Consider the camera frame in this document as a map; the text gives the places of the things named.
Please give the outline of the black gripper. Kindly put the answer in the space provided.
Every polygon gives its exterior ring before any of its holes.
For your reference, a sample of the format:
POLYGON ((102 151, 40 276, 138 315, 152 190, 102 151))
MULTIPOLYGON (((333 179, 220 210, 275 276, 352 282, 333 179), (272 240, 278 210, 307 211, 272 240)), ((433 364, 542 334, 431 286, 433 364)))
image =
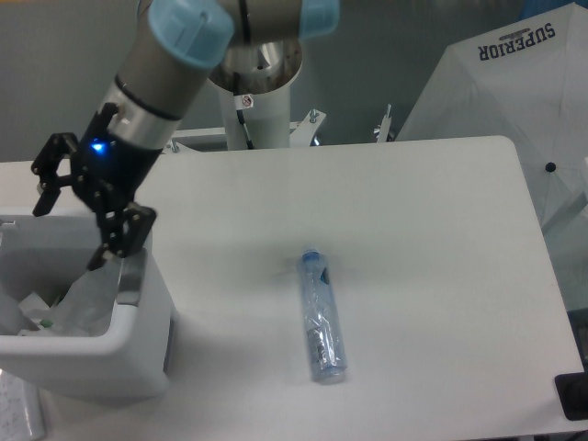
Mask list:
POLYGON ((119 258, 137 254, 157 218, 154 209, 132 201, 162 150, 142 148, 115 134, 108 126, 120 110, 120 105, 107 102, 95 113, 80 141, 71 132, 53 133, 31 166, 40 180, 40 198, 32 211, 35 217, 49 214, 62 188, 71 185, 75 195, 96 214, 101 244, 88 262, 88 270, 102 267, 108 254, 119 258), (73 176, 58 175, 66 157, 70 157, 73 176), (95 202, 96 193, 105 207, 95 202))

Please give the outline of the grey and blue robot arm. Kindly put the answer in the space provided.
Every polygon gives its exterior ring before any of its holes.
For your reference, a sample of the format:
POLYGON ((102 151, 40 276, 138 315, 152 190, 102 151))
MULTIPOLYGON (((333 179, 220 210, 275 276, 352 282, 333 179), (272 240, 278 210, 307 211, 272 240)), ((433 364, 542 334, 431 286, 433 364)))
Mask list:
POLYGON ((156 212, 135 194, 229 49, 333 32, 336 1, 142 1, 137 33, 84 134, 52 134, 31 170, 33 213, 51 212, 64 187, 95 214, 100 243, 89 270, 143 247, 156 212))

